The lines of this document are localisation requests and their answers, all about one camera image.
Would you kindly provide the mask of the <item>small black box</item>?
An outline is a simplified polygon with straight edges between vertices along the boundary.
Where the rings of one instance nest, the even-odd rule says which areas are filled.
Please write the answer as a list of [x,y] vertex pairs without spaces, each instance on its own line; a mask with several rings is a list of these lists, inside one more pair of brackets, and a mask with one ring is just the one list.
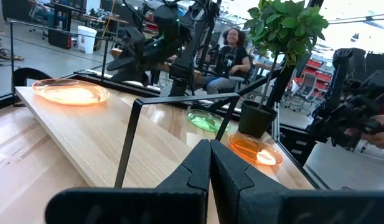
[[72,36],[59,30],[48,30],[48,43],[62,49],[72,47]]

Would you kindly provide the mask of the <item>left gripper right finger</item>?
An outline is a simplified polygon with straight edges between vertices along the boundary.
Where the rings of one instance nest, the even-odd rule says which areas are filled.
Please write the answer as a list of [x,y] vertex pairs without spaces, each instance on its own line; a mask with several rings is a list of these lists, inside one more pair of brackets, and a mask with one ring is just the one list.
[[219,141],[210,145],[220,224],[384,224],[384,190],[291,190]]

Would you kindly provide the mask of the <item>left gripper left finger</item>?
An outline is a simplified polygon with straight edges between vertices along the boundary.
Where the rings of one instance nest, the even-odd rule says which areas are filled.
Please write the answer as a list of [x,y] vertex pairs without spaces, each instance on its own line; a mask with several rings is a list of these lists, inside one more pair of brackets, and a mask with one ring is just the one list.
[[210,142],[201,140],[155,188],[71,188],[53,196],[46,224],[205,224]]

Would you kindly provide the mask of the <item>orange translucent plate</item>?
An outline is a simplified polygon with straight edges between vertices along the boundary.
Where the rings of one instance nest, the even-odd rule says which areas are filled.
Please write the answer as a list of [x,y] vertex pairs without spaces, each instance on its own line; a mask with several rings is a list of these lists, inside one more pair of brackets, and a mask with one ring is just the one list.
[[32,85],[32,90],[46,100],[70,106],[95,105],[110,97],[110,92],[102,86],[68,78],[39,80]]
[[284,162],[282,154],[272,145],[244,134],[229,135],[228,145],[242,159],[252,164],[277,166]]

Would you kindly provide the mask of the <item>green translucent plate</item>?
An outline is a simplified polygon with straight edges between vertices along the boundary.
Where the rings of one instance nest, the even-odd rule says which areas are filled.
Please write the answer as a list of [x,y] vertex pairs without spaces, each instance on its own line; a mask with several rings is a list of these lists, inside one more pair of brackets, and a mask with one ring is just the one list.
[[223,117],[205,110],[187,110],[187,119],[196,127],[216,133],[219,131]]

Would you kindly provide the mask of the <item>green leafy plant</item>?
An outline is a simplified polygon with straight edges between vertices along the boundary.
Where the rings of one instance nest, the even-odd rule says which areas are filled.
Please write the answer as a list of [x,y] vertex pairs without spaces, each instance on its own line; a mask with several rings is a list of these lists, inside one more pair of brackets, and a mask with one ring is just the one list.
[[300,59],[310,55],[318,39],[329,25],[319,14],[321,7],[305,6],[305,1],[260,0],[248,10],[250,19],[244,23],[248,40],[260,52],[270,52],[274,65],[270,79],[276,78],[267,101],[269,107],[279,101]]

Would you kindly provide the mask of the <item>office chair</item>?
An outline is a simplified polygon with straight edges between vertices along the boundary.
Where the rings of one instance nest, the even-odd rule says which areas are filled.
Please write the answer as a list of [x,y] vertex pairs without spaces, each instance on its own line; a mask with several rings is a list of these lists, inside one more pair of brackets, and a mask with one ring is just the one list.
[[308,116],[311,115],[312,110],[307,106],[316,98],[313,95],[316,83],[317,77],[311,73],[304,74],[302,78],[293,78],[285,108],[290,108],[294,112],[305,111]]

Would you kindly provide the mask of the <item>black handheld robot device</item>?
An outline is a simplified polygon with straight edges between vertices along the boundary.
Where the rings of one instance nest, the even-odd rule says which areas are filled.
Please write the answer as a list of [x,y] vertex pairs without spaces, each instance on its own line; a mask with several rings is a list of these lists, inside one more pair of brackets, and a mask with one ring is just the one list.
[[333,146],[351,149],[362,133],[383,131],[372,117],[379,115],[384,105],[384,70],[368,73],[365,54],[357,48],[334,52],[331,83],[306,128],[317,140],[330,139]]

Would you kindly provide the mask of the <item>person's hand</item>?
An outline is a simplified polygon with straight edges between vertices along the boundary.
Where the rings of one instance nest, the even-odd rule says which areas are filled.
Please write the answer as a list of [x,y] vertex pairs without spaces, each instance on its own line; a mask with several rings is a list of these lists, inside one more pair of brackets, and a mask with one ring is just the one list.
[[361,138],[380,149],[384,149],[384,115],[373,116],[372,119],[381,124],[383,131],[373,135],[362,133]]

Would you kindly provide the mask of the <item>black metal table frame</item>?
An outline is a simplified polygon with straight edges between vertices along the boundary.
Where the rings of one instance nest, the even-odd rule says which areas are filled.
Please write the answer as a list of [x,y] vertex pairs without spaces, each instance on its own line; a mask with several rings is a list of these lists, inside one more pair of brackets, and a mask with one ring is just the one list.
[[[155,92],[152,88],[143,90],[142,86],[127,82],[119,84],[105,81],[102,85],[107,88],[112,95],[116,95],[129,106],[132,106],[136,98],[151,97]],[[10,93],[1,96],[0,115],[5,113],[14,114],[23,108],[19,101],[19,97],[13,97]],[[141,111],[141,117],[150,119],[190,146],[194,146],[201,139],[213,139],[215,137],[214,133],[199,129],[186,118],[185,103],[144,105]],[[284,162],[278,166],[271,167],[257,165],[256,167],[260,171],[273,177],[290,189],[320,189],[320,186],[281,142],[275,141],[268,133],[262,135],[261,140],[271,144],[275,150],[280,152],[284,158]]]

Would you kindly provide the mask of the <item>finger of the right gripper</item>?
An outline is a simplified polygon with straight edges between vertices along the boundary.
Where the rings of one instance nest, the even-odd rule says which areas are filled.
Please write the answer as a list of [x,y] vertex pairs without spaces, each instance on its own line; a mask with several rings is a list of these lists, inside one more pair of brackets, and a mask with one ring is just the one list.
[[111,81],[113,82],[133,81],[133,82],[139,82],[143,86],[149,85],[148,75],[145,72],[140,72],[137,70],[127,70],[127,69],[119,70],[117,74],[111,77]]
[[138,61],[134,57],[123,57],[123,58],[116,58],[112,62],[110,62],[107,66],[107,71],[113,71],[113,70],[132,70],[132,71],[138,71]]

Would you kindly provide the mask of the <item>white bin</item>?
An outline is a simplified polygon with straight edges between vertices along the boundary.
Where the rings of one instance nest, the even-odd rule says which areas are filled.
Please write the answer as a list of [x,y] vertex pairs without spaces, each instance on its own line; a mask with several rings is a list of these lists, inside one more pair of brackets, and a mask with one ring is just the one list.
[[95,37],[97,31],[95,29],[78,26],[78,50],[86,54],[92,54],[95,46]]

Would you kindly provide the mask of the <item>seated person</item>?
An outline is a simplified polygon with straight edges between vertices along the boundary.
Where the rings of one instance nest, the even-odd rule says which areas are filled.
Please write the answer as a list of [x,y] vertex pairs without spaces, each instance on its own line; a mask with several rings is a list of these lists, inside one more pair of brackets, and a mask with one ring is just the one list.
[[193,90],[203,88],[208,95],[234,90],[237,81],[247,81],[250,76],[250,57],[244,47],[246,34],[231,28],[223,33],[223,47],[219,50],[213,73],[194,77]]

